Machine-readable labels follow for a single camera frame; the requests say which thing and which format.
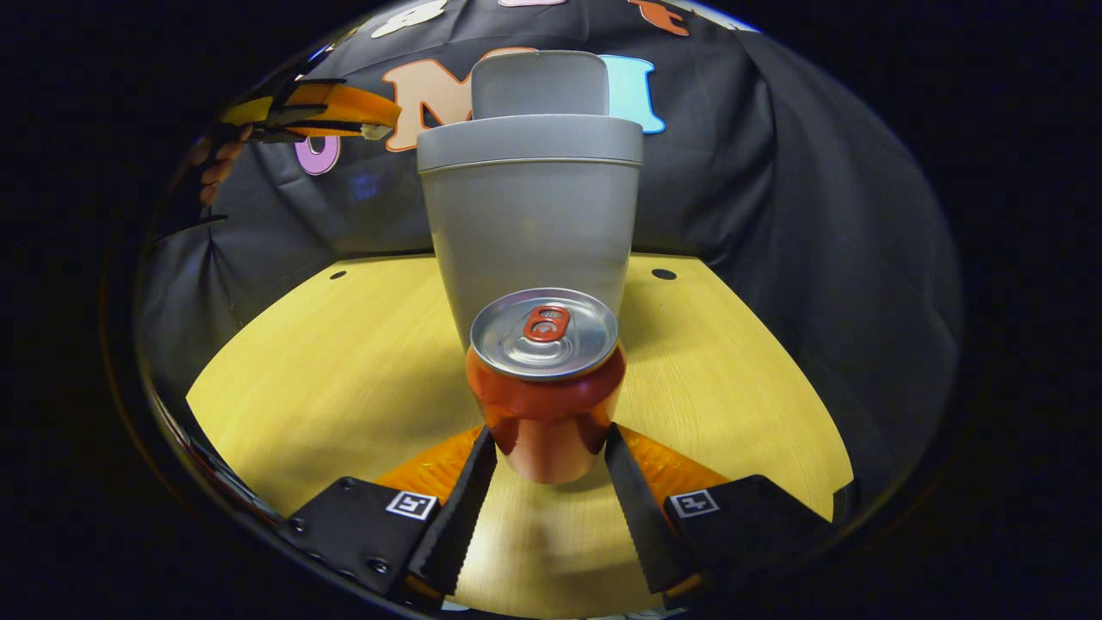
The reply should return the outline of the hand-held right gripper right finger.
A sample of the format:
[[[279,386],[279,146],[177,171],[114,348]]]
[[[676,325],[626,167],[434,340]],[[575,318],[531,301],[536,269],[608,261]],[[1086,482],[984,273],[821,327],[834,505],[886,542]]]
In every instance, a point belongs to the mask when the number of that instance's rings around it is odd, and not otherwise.
[[[728,478],[619,424],[604,459],[647,588],[665,603],[778,580],[858,507],[855,481],[833,492],[824,518],[766,475]]]

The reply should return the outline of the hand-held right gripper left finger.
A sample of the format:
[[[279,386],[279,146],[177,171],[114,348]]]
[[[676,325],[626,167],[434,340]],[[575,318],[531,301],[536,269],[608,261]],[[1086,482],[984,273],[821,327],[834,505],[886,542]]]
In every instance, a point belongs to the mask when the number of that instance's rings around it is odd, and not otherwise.
[[[497,466],[479,426],[377,481],[342,476],[284,522],[284,539],[320,566],[393,603],[454,595]]]

